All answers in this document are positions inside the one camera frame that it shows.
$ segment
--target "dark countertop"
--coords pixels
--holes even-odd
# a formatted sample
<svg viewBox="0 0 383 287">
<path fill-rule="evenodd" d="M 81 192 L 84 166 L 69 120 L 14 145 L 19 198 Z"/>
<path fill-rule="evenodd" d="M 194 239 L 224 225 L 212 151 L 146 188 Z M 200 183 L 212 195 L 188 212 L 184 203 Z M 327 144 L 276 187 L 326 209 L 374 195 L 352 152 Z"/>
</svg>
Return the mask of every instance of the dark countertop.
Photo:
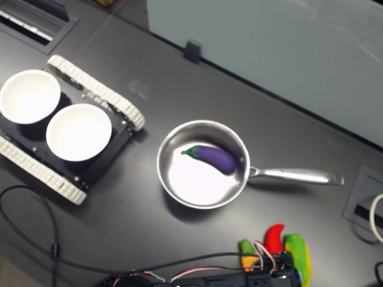
<svg viewBox="0 0 383 287">
<path fill-rule="evenodd" d="M 342 217 L 362 164 L 383 172 L 383 155 L 341 132 L 216 71 L 194 65 L 181 52 L 96 5 L 68 1 L 80 22 L 53 53 L 71 60 L 125 95 L 145 115 L 145 130 L 127 144 L 79 207 L 55 197 L 62 257 L 110 269 L 131 269 L 222 251 L 237 251 L 243 239 L 263 239 L 268 227 L 300 233 L 312 261 L 310 286 L 369 286 L 383 245 L 368 245 Z M 0 84 L 12 74 L 42 68 L 48 56 L 0 32 Z M 140 96 L 129 90 L 136 81 Z M 343 187 L 252 181 L 225 207 L 200 211 L 180 206 L 157 178 L 156 154 L 177 125 L 195 119 L 219 121 L 235 130 L 259 167 L 310 167 L 341 173 Z M 0 188 L 38 181 L 0 158 Z M 15 223 L 49 248 L 51 229 L 33 196 L 16 191 L 4 198 Z M 372 235 L 357 228 L 362 235 Z M 0 252 L 23 271 L 50 285 L 51 261 L 0 220 Z M 206 262 L 235 265 L 237 258 Z M 161 270 L 169 277 L 186 264 Z M 59 264 L 59 286 L 90 286 L 103 274 Z"/>
</svg>

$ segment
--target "toy eggplant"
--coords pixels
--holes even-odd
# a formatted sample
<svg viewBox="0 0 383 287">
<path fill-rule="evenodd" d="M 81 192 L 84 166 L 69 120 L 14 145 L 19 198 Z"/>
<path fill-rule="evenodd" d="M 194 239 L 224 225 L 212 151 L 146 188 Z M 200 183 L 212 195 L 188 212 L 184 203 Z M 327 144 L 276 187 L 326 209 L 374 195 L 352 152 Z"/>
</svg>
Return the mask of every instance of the toy eggplant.
<svg viewBox="0 0 383 287">
<path fill-rule="evenodd" d="M 236 167 L 234 158 L 228 152 L 211 146 L 196 145 L 182 154 L 204 161 L 226 175 L 233 173 Z"/>
</svg>

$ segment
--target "white wall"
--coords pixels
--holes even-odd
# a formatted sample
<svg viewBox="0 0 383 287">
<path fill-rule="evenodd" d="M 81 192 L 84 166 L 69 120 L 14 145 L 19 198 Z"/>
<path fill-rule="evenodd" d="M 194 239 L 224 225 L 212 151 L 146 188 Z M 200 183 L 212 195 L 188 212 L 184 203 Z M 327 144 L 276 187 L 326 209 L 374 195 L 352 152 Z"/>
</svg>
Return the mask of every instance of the white wall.
<svg viewBox="0 0 383 287">
<path fill-rule="evenodd" d="M 150 30 L 383 146 L 383 6 L 147 0 Z"/>
</svg>

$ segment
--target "red and white wire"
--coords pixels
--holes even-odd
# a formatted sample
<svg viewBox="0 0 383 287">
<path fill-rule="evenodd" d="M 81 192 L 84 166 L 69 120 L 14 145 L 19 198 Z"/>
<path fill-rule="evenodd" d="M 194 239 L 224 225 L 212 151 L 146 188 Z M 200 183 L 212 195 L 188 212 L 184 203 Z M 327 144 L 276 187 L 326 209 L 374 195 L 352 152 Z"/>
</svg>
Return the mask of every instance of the red and white wire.
<svg viewBox="0 0 383 287">
<path fill-rule="evenodd" d="M 178 278 L 181 278 L 182 276 L 184 276 L 186 274 L 189 274 L 189 273 L 192 273 L 192 272 L 203 271 L 203 270 L 216 270 L 216 269 L 222 269 L 222 268 L 220 268 L 220 267 L 197 267 L 197 268 L 191 268 L 191 269 L 182 271 L 181 273 L 178 273 L 176 276 L 172 277 L 169 280 L 169 283 L 173 283 L 174 280 L 176 280 Z"/>
<path fill-rule="evenodd" d="M 166 282 L 165 278 L 162 278 L 160 276 L 158 276 L 157 274 L 151 272 L 151 271 L 144 271 L 144 272 L 141 272 L 143 275 L 149 275 L 149 276 L 152 276 L 154 278 L 157 278 L 158 280 L 161 280 L 163 283 Z"/>
<path fill-rule="evenodd" d="M 230 267 L 222 267 L 222 266 L 209 266 L 209 267 L 196 267 L 196 268 L 191 268 L 191 269 L 187 269 L 185 271 L 182 271 L 180 273 L 178 273 L 176 276 L 172 277 L 170 280 L 169 280 L 169 283 L 172 283 L 174 280 L 176 279 L 179 279 L 181 278 L 182 276 L 186 275 L 186 274 L 189 274 L 189 273 L 192 273 L 192 272 L 196 272 L 196 271 L 205 271 L 205 270 L 238 270 L 238 269 L 241 269 L 241 270 L 245 270 L 249 267 L 244 267 L 244 268 L 230 268 Z"/>
<path fill-rule="evenodd" d="M 117 279 L 113 282 L 112 287 L 115 287 L 119 281 L 120 281 L 120 278 L 117 278 Z"/>
<path fill-rule="evenodd" d="M 260 261 L 261 262 L 261 270 L 263 270 L 262 254 L 261 254 L 261 252 L 259 252 L 259 249 L 258 249 L 257 245 L 255 244 L 255 242 L 254 242 L 254 249 L 257 251 L 257 255 L 258 255 L 259 259 L 253 263 L 253 267 L 257 264 L 258 261 Z"/>
<path fill-rule="evenodd" d="M 275 267 L 276 267 L 275 260 L 274 260 L 273 256 L 272 256 L 272 255 L 270 254 L 270 252 L 266 249 L 266 247 L 264 247 L 263 244 L 260 243 L 259 241 L 255 241 L 255 242 L 254 242 L 254 246 L 258 246 L 258 247 L 260 247 L 260 248 L 265 252 L 265 254 L 266 254 L 268 257 L 270 257 L 271 262 L 273 263 L 273 268 L 271 269 L 270 274 L 273 274 L 274 271 L 275 271 Z"/>
</svg>

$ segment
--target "red pepper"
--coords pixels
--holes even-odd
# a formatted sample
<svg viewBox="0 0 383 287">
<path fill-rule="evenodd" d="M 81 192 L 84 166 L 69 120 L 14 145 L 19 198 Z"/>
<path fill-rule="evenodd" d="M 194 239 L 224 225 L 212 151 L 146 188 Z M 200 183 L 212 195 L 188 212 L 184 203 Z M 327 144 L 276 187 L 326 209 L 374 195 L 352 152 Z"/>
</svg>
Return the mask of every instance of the red pepper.
<svg viewBox="0 0 383 287">
<path fill-rule="evenodd" d="M 281 232 L 285 228 L 283 224 L 275 224 L 269 228 L 265 236 L 265 247 L 271 254 L 283 251 Z"/>
</svg>

